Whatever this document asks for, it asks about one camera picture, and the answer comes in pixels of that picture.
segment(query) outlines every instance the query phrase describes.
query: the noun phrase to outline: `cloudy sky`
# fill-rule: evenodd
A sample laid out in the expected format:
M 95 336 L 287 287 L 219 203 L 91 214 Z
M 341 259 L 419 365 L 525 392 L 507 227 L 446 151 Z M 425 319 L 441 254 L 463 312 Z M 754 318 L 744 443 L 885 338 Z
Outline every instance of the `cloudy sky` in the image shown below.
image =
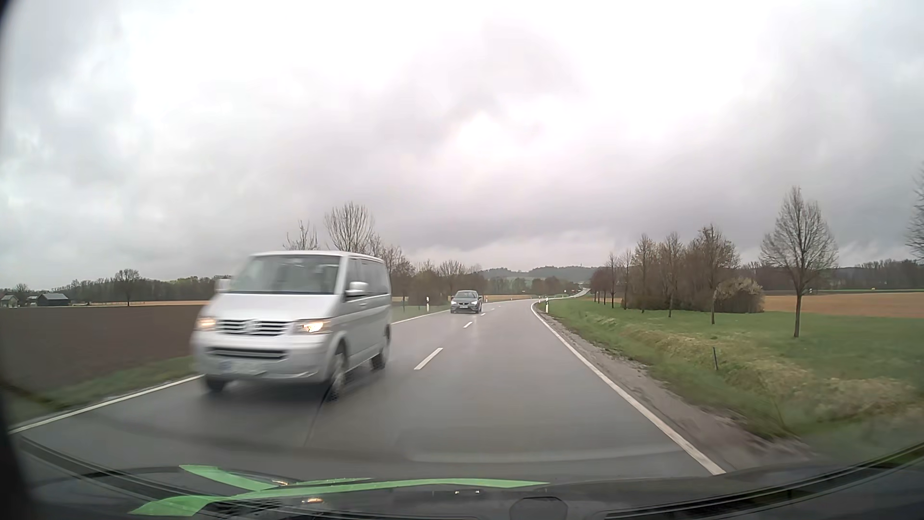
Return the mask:
M 842 265 L 905 258 L 922 23 L 917 0 L 25 0 L 0 287 L 224 273 L 346 201 L 414 260 L 597 265 L 709 222 L 749 260 L 793 184 Z

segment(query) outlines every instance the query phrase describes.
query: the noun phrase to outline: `windshield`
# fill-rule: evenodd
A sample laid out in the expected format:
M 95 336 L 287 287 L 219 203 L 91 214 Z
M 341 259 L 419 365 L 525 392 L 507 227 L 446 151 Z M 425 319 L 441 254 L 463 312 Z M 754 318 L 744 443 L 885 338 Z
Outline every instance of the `windshield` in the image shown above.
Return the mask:
M 44 500 L 613 520 L 924 442 L 924 0 L 0 15 L 10 445 L 157 503 Z
M 228 292 L 334 294 L 340 257 L 327 254 L 255 256 Z

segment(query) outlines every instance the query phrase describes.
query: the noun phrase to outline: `van front wheel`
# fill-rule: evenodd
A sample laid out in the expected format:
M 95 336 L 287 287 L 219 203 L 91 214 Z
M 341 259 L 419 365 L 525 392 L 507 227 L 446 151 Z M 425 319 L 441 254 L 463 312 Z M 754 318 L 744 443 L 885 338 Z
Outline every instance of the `van front wheel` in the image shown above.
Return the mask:
M 388 362 L 388 341 L 385 341 L 385 345 L 372 357 L 372 370 L 382 370 L 385 368 L 385 363 Z
M 220 393 L 225 389 L 226 384 L 228 384 L 227 379 L 214 378 L 212 376 L 205 377 L 205 388 L 209 389 L 211 393 Z
M 333 402 L 340 399 L 344 387 L 347 385 L 347 357 L 343 351 L 334 354 L 331 365 L 331 375 L 327 381 L 327 402 Z

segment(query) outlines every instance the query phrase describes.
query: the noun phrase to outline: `farm building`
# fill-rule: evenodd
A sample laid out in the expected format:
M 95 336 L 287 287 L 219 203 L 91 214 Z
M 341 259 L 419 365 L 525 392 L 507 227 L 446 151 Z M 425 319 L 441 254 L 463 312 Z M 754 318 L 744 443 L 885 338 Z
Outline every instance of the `farm building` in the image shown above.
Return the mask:
M 36 303 L 40 307 L 67 307 L 70 305 L 70 298 L 60 292 L 46 292 L 39 295 Z

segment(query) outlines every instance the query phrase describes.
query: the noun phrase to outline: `van license plate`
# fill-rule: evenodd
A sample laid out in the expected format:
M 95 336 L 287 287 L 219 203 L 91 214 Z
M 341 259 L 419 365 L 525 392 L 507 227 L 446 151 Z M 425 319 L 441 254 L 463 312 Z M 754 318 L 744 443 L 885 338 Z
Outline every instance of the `van license plate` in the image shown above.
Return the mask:
M 258 376 L 265 372 L 265 370 L 250 361 L 223 361 L 221 368 L 222 372 L 226 374 L 239 374 L 241 376 Z

